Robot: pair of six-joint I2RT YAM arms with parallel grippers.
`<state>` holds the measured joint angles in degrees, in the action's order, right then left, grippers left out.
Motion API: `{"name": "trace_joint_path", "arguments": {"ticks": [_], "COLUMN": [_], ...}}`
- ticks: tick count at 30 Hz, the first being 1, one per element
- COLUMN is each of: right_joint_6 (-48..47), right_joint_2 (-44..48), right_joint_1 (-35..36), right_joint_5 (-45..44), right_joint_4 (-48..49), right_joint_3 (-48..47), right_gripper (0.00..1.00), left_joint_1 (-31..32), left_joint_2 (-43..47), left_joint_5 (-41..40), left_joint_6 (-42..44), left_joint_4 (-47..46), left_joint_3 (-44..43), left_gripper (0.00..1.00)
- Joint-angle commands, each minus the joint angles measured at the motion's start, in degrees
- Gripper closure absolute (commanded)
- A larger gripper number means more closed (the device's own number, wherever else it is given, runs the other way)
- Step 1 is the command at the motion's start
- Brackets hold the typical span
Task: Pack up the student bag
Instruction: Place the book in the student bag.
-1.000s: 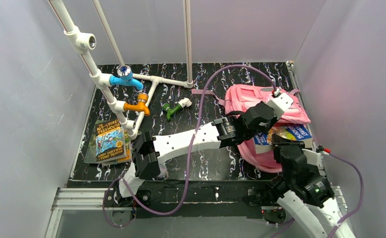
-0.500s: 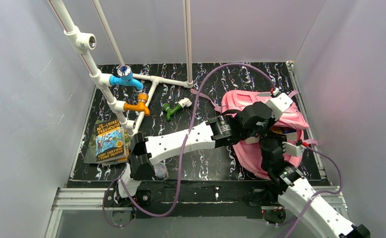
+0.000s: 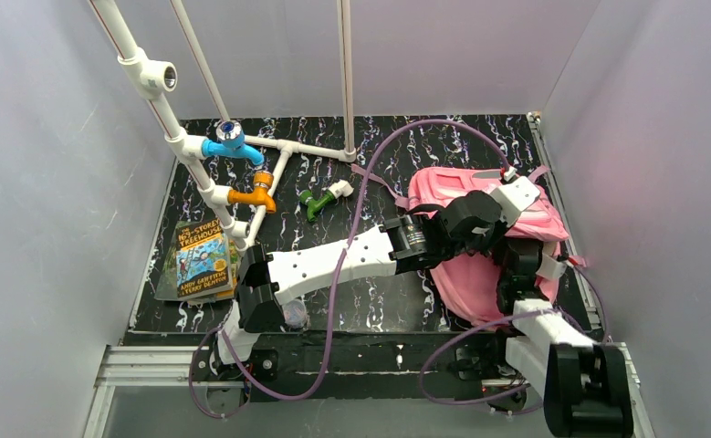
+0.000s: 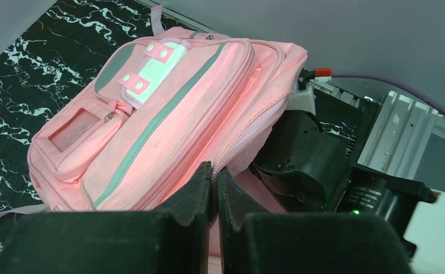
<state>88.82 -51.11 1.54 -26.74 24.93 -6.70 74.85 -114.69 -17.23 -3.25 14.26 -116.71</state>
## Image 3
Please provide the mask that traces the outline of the pink student backpack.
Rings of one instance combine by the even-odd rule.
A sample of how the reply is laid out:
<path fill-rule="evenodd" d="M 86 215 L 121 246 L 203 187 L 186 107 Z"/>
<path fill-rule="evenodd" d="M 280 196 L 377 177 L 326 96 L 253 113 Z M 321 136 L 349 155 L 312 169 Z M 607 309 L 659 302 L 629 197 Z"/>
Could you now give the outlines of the pink student backpack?
<path fill-rule="evenodd" d="M 383 178 L 371 174 L 369 179 L 386 187 L 395 204 L 409 210 L 421 203 L 447 206 L 454 198 L 473 190 L 490 193 L 501 184 L 500 170 L 474 170 L 451 167 L 428 167 L 417 171 L 409 183 L 406 196 L 394 191 Z M 507 237 L 534 239 L 544 244 L 544 254 L 559 257 L 560 244 L 570 234 L 559 211 L 545 191 L 508 230 Z M 502 268 L 484 255 L 459 255 L 430 270 L 431 277 L 445 306 L 456 316 L 474 326 L 500 319 L 496 287 Z M 537 277 L 536 286 L 551 302 L 559 293 L 559 279 L 547 281 Z"/>

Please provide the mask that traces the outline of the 104-Storey Treehouse book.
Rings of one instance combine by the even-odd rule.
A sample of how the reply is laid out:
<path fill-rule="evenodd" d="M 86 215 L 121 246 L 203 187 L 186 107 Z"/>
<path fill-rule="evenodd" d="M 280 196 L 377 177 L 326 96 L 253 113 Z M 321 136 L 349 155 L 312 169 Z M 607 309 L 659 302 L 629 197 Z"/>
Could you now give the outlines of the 104-Storey Treehouse book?
<path fill-rule="evenodd" d="M 189 300 L 230 290 L 231 257 L 220 221 L 215 218 L 176 228 L 177 297 Z"/>

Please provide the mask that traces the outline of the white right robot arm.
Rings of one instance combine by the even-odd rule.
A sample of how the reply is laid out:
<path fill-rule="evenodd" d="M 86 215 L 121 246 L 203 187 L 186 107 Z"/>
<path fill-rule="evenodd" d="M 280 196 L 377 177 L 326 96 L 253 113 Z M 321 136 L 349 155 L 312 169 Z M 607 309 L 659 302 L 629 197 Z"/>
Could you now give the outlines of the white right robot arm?
<path fill-rule="evenodd" d="M 576 257 L 555 256 L 552 244 L 505 238 L 493 251 L 500 266 L 497 306 L 515 334 L 505 341 L 505 360 L 533 386 L 556 437 L 632 437 L 634 418 L 622 351 L 574 328 L 538 286 L 561 276 Z"/>

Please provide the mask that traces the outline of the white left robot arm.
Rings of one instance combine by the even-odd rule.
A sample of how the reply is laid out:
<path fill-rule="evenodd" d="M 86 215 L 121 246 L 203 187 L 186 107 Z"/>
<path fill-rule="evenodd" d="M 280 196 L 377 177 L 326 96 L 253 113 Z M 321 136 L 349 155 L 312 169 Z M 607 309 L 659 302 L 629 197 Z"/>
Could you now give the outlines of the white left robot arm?
<path fill-rule="evenodd" d="M 290 252 L 248 248 L 235 304 L 219 330 L 224 365 L 246 362 L 258 337 L 284 322 L 282 307 L 325 286 L 434 268 L 463 253 L 485 253 L 521 216 L 499 189 L 473 191 L 446 206 L 424 203 L 339 241 Z"/>

